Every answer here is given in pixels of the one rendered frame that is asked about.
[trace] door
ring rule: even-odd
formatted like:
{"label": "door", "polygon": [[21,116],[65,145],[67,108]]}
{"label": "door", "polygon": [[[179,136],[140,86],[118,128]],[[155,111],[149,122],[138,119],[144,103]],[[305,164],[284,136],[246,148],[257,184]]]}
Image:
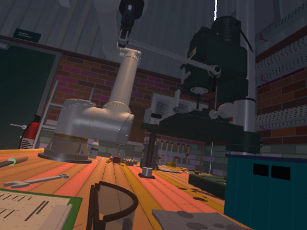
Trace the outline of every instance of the door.
{"label": "door", "polygon": [[10,124],[33,121],[55,56],[18,46],[0,49],[0,149],[18,149],[24,130]]}

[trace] corrugated metal wall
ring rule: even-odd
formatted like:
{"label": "corrugated metal wall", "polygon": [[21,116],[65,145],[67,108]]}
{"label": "corrugated metal wall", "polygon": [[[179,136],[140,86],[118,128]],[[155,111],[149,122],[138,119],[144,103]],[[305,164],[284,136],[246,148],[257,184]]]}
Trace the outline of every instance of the corrugated metal wall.
{"label": "corrugated metal wall", "polygon": [[[40,44],[108,60],[102,52],[96,9],[87,0],[72,0],[70,8],[61,6],[58,0],[0,0],[0,6],[1,35],[12,37],[20,28],[40,33]],[[200,27],[213,23],[214,6],[214,0],[149,0],[147,12],[135,21],[130,38],[185,55]],[[120,21],[118,12],[118,34]],[[181,78],[181,62],[138,50],[142,52],[140,68]]]}

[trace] black rectangular slot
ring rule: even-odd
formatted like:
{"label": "black rectangular slot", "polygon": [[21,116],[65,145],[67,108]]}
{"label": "black rectangular slot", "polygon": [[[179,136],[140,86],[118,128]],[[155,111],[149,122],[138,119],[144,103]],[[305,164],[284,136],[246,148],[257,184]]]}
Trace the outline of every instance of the black rectangular slot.
{"label": "black rectangular slot", "polygon": [[258,163],[254,163],[253,174],[259,176],[268,176],[268,165],[260,165]]}
{"label": "black rectangular slot", "polygon": [[291,180],[290,167],[272,166],[271,176],[282,180]]}

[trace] fire extinguisher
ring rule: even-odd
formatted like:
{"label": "fire extinguisher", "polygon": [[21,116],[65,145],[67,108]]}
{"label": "fire extinguisher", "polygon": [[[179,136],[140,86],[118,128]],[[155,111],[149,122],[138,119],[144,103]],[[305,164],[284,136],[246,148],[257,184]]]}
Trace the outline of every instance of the fire extinguisher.
{"label": "fire extinguisher", "polygon": [[37,132],[39,131],[40,127],[40,116],[34,115],[35,118],[31,122],[29,126],[24,130],[20,143],[19,149],[31,149],[36,138]]}

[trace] exit sign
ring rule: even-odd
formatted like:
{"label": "exit sign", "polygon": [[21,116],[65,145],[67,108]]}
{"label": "exit sign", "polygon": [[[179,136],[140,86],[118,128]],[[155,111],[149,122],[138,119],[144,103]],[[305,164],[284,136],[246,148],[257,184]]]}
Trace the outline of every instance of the exit sign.
{"label": "exit sign", "polygon": [[40,33],[34,33],[27,30],[16,29],[13,37],[16,39],[22,39],[26,41],[32,41],[34,43],[38,43],[40,40]]}

